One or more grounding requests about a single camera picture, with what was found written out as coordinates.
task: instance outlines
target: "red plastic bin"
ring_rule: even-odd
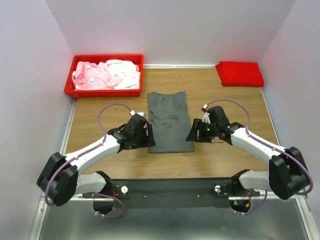
[[[76,70],[78,62],[98,64],[108,60],[118,59],[131,61],[140,69],[140,86],[138,89],[128,90],[76,90],[71,75]],[[143,88],[144,56],[142,54],[113,54],[113,55],[76,55],[73,58],[70,72],[66,80],[64,92],[73,98],[115,98],[115,97],[140,97]]]

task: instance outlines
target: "folded red cloth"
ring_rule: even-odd
[[[263,87],[265,83],[256,62],[221,61],[215,67],[223,86]]]

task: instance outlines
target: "white wall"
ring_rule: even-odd
[[[1,1],[0,33],[0,239],[26,240],[36,180],[70,112],[63,88],[73,54],[44,0]]]
[[[147,64],[258,61],[295,0],[46,0],[74,54]]]
[[[283,146],[302,151],[314,180],[308,204],[320,229],[320,1],[297,0],[264,55],[263,92]]]

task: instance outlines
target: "gray floor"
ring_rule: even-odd
[[[253,207],[261,200],[253,200]],[[91,200],[49,207],[41,240],[305,240],[295,199],[268,199],[253,215],[225,208],[129,209],[120,219],[94,215]]]

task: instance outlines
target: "wooden tabletop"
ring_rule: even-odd
[[[259,87],[225,87],[214,68],[145,69],[141,97],[80,98],[68,139],[66,153],[77,151],[102,137],[97,123],[99,111],[111,103],[124,103],[135,112],[147,112],[147,93],[173,94],[186,91],[190,121],[202,118],[204,104],[231,99],[251,114],[249,129],[277,143],[270,117]],[[247,123],[246,113],[231,102],[220,102],[229,121]],[[106,130],[125,124],[130,118],[126,108],[114,106],[101,115]],[[227,143],[196,143],[195,152],[149,154],[147,148],[124,150],[97,163],[85,174],[104,171],[111,178],[200,178],[230,177],[251,169],[267,171],[267,166],[250,153]]]

